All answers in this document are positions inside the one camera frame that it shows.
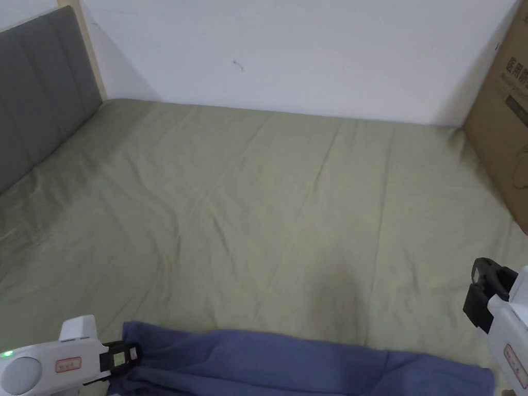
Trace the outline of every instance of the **red label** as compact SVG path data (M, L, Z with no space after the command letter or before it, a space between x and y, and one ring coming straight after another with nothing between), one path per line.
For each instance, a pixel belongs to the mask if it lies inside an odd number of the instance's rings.
M80 357L70 357L68 359L57 360L55 362L55 373L65 373L66 371L78 370L81 368Z
M507 344L506 348L504 348L504 357L510 364L510 367L512 368L515 376L517 377L523 389L528 388L528 373L526 372L521 361L513 351L512 346L509 344Z

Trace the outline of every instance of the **wall mark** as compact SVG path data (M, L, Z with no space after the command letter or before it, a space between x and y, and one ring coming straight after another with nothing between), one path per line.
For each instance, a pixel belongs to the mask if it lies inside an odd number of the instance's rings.
M244 66L242 66L241 64L239 64L235 59L233 59L233 64L237 65L238 67L240 67L240 71L243 72L244 71Z

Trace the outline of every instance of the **sticker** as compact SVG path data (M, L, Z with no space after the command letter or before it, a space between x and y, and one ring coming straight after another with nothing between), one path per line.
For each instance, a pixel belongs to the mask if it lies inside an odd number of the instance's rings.
M80 357L70 357L68 359L57 360L55 362L55 373L65 373L66 371L78 370L81 368Z
M125 362L125 352L114 354L114 367L121 366L122 364L125 364Z
M504 348L504 357L510 364L510 367L512 368L515 376L517 377L523 389L528 388L528 373L524 369L521 361L519 360L515 352L513 352L512 346L509 344L507 344L506 348Z

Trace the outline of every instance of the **cardboard box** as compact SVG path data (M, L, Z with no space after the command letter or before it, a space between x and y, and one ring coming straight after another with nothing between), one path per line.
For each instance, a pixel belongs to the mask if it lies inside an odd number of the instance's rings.
M518 9L463 129L528 234L528 0Z

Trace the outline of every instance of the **wooden bed frame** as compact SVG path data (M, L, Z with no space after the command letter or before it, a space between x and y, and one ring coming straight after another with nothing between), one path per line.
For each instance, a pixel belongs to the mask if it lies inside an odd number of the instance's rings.
M90 58L93 74L96 78L101 98L103 100L106 100L108 99L108 97L106 95L105 85L103 84L101 72L99 71L99 66L97 65L96 54L93 50L92 43L90 41L90 36L88 35L86 21L84 20L84 16L82 14L81 2L80 0L57 0L57 6L59 7L66 7L68 5L71 6L75 11L77 22L79 23L79 27L81 28L82 39L84 40L84 45L86 46L86 50L88 51L88 57Z

